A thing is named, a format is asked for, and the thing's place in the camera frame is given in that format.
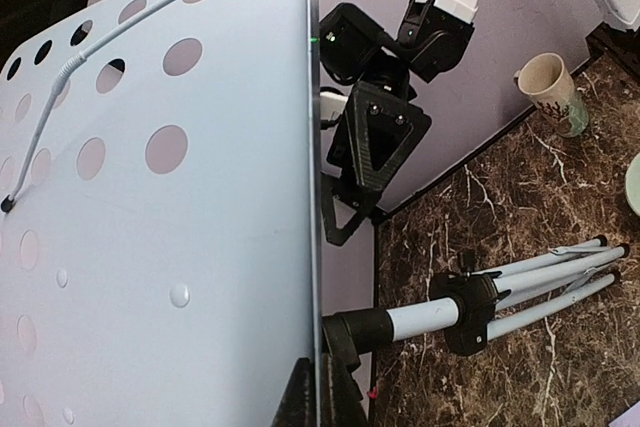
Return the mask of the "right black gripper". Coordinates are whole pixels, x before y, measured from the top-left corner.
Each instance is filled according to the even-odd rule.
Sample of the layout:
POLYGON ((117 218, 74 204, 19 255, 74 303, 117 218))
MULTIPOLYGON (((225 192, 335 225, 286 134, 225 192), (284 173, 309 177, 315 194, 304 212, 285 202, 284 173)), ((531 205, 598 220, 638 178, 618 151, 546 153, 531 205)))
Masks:
POLYGON ((321 211, 329 244, 343 246, 371 216, 379 191, 386 189, 431 127, 431 117, 421 108, 389 91, 415 98, 409 75, 429 83, 452 70, 473 33, 473 24, 433 2, 411 2, 396 38, 352 3, 338 4, 321 20, 325 71, 339 85, 355 84, 344 114, 358 185, 321 176, 321 211))

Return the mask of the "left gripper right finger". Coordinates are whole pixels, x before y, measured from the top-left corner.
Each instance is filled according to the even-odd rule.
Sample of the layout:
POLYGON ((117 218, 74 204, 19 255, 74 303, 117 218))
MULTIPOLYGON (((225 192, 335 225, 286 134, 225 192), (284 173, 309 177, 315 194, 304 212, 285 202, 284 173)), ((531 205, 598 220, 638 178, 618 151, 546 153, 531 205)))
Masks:
POLYGON ((366 427, 357 383, 337 357, 321 357, 320 425, 322 427, 366 427))

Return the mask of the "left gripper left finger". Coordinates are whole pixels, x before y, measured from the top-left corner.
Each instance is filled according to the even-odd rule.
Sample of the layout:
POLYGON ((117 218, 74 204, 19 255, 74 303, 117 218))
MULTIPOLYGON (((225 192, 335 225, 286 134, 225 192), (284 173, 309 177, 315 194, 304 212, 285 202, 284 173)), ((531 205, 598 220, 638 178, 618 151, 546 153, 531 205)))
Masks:
POLYGON ((272 421, 273 427, 315 425, 315 367, 309 358, 299 358, 289 377, 272 421))

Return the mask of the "light blue music stand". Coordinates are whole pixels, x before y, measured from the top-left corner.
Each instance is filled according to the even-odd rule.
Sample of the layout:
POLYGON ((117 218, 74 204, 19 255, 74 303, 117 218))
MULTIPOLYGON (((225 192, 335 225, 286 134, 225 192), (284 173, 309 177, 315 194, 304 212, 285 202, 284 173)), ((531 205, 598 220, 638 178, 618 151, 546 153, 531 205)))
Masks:
POLYGON ((272 426, 299 358, 352 375, 429 332, 469 356, 619 280, 603 236, 426 301, 321 310, 321 176, 347 96, 318 0, 102 0, 1 71, 1 422, 272 426))

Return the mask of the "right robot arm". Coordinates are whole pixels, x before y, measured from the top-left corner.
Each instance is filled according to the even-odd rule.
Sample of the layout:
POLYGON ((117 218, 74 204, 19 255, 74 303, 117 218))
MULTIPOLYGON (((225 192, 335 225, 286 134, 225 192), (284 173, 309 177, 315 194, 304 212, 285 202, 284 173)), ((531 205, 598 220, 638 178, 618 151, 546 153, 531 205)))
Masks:
POLYGON ((349 94, 326 91, 338 111, 321 123, 334 137, 322 215, 329 243, 343 245, 376 210, 421 143, 445 169, 510 126, 506 63, 529 45, 526 30, 561 34, 545 21, 547 0, 409 0, 396 35, 363 10, 340 3, 320 23, 320 60, 349 94))

